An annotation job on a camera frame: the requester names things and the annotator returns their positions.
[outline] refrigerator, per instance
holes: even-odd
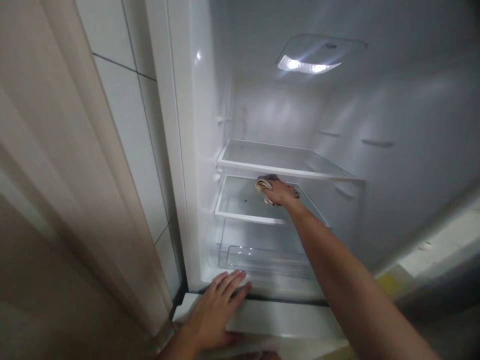
[[[250,350],[309,344],[314,359],[345,346],[286,210],[256,178],[293,185],[374,275],[397,264],[478,183],[475,6],[146,5],[188,283],[174,321],[241,269],[253,287],[228,328],[260,337]]]

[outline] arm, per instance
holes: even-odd
[[[288,211],[313,272],[360,359],[438,359],[363,264],[284,182],[264,193]]]
[[[230,275],[223,272],[213,279],[188,320],[171,338],[157,360],[193,360],[202,350],[232,345],[241,340],[240,335],[226,332],[225,326],[252,287],[248,283],[230,299],[245,276],[244,271],[236,270]]]

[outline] refrigerator door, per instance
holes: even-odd
[[[173,315],[183,323],[201,295],[187,293]],[[245,335],[245,341],[227,349],[204,353],[205,359],[274,351],[283,360],[318,359],[346,347],[340,326],[329,307],[273,301],[245,300],[226,326]]]

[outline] hand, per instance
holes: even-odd
[[[272,191],[264,189],[263,193],[275,204],[285,205],[285,203],[295,200],[293,186],[278,180],[269,180],[268,182],[272,187]]]
[[[282,360],[282,358],[276,352],[265,351],[259,360]]]
[[[245,271],[239,270],[230,275],[227,272],[221,273],[213,279],[196,304],[180,332],[190,339],[189,345],[197,351],[232,345],[243,339],[239,334],[226,332],[225,326],[252,288],[249,282],[230,299],[245,276]]]

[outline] glass shelf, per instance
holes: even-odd
[[[230,139],[217,165],[308,179],[362,182],[310,149]]]
[[[283,206],[264,202],[264,195],[255,188],[256,179],[226,175],[220,190],[215,215],[262,224],[286,224],[290,216]],[[293,185],[300,194],[300,201],[327,227],[328,221],[315,207],[298,184]]]
[[[314,273],[292,225],[270,226],[224,219],[212,252],[222,269],[313,279]]]

